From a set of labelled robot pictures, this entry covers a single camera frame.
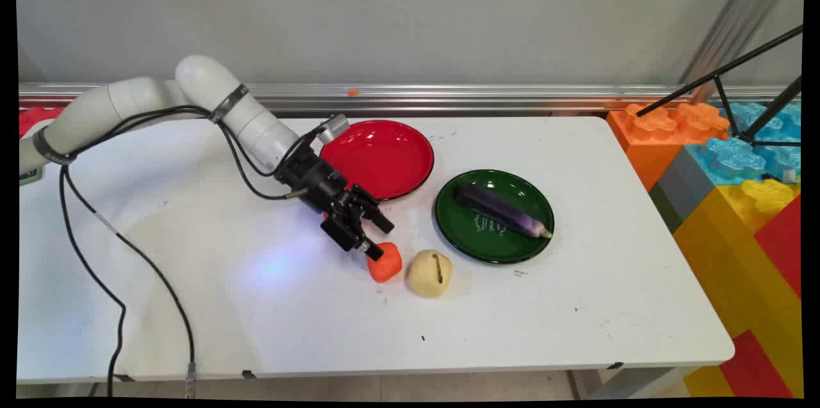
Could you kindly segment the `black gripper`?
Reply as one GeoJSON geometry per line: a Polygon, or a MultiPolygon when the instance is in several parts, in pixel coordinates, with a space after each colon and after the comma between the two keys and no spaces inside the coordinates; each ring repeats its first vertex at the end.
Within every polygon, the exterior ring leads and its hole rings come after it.
{"type": "Polygon", "coordinates": [[[381,233],[392,232],[395,225],[381,212],[380,202],[358,184],[348,191],[348,179],[316,155],[310,145],[299,145],[285,154],[274,168],[274,177],[293,192],[304,191],[299,200],[316,212],[326,213],[320,228],[344,251],[356,250],[373,261],[384,255],[361,227],[364,219],[381,233]]]}

